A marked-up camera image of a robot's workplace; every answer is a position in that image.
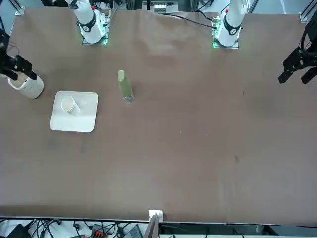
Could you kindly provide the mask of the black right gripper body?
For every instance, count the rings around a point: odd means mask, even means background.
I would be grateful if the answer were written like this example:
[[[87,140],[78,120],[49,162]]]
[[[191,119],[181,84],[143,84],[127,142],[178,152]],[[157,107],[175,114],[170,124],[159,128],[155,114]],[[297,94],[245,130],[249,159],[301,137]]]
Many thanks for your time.
[[[17,56],[1,56],[0,57],[0,72],[18,71]]]

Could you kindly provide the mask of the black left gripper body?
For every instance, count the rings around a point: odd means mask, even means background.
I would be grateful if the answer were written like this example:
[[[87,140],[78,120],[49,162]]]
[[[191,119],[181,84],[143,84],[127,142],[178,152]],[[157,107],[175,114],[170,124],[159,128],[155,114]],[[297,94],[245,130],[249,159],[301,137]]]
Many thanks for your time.
[[[307,49],[303,46],[301,48],[303,57],[302,61],[303,64],[301,68],[306,67],[314,67],[317,65],[317,47],[316,46],[309,46]]]

